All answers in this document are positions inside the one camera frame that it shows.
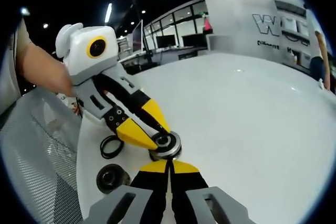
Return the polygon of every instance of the white round table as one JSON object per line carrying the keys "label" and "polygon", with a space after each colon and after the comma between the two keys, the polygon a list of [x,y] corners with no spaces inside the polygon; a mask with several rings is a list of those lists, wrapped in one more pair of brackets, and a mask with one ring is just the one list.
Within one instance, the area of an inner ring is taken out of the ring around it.
{"label": "white round table", "polygon": [[[297,224],[329,183],[336,147],[336,97],[309,76],[261,59],[213,54],[138,74],[181,137],[181,161],[196,166],[247,207],[257,224]],[[77,154],[83,218],[104,197],[96,175],[106,164],[134,178],[148,151],[126,144],[118,157],[101,157],[111,135],[84,116]]]}

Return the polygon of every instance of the camera lens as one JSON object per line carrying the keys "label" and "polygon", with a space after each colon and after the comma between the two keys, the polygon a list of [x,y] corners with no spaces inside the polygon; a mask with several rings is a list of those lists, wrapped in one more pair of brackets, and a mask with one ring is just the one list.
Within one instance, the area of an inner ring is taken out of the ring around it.
{"label": "camera lens", "polygon": [[93,57],[98,57],[102,55],[106,47],[106,43],[102,39],[96,40],[92,45],[90,46],[90,54]]}

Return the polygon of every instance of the ceiling light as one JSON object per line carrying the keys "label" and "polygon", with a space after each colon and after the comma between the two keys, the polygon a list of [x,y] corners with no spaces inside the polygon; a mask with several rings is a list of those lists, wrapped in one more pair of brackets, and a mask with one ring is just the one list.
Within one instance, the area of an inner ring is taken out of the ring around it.
{"label": "ceiling light", "polygon": [[112,4],[110,3],[106,10],[105,23],[108,23],[110,21],[111,12],[112,12]]}
{"label": "ceiling light", "polygon": [[30,12],[28,11],[28,9],[26,7],[22,7],[21,8],[21,14],[23,16],[29,16],[30,15]]}

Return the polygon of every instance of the white robot head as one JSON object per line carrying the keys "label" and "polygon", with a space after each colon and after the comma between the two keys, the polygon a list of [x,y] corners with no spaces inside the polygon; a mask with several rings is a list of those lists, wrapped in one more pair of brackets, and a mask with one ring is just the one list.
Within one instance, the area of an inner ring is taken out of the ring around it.
{"label": "white robot head", "polygon": [[116,34],[109,26],[83,28],[82,23],[66,25],[57,35],[56,54],[59,58],[64,57],[63,63],[70,76],[75,77],[108,59],[117,61]]}

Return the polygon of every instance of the sign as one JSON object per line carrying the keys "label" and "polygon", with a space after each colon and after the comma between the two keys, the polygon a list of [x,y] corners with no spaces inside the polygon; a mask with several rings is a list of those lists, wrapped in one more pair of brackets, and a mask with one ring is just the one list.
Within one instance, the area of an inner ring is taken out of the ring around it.
{"label": "sign", "polygon": [[267,43],[266,41],[258,40],[258,43],[257,43],[257,44],[258,44],[258,46],[265,45],[265,46],[273,47],[273,48],[275,48],[275,49],[280,50],[279,45],[275,45],[275,44]]}
{"label": "sign", "polygon": [[[272,36],[279,37],[281,34],[281,19],[278,16],[252,14],[253,20],[256,23],[259,32],[261,34],[271,34]],[[292,42],[300,41],[304,46],[308,46],[308,43],[297,38],[284,35],[288,40]]]}

